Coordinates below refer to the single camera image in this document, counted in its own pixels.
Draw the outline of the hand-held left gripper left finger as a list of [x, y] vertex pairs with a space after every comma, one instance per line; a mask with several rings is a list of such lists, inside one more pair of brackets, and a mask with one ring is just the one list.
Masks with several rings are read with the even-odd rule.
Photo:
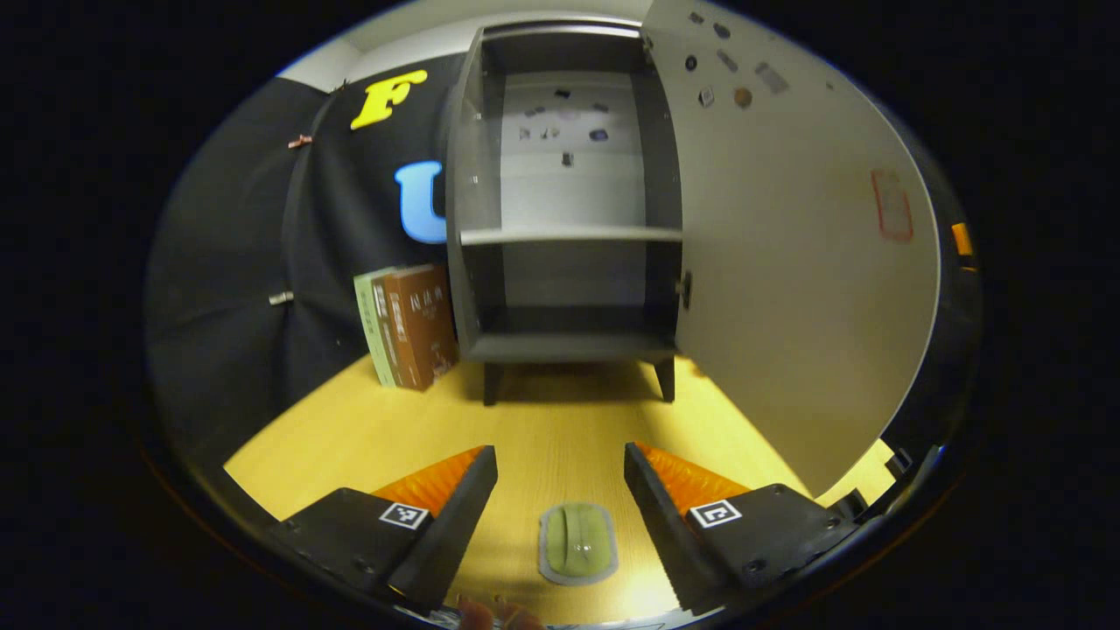
[[428, 614], [444, 605], [498, 479], [495, 448], [480, 445], [374, 492], [335, 489], [269, 535], [334, 583]]

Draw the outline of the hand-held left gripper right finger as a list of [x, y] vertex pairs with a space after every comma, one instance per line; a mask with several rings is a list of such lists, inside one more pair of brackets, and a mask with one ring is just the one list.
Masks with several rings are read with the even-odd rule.
[[752, 614], [794, 591], [860, 530], [841, 506], [784, 487], [746, 489], [640, 442], [624, 478], [687, 613]]

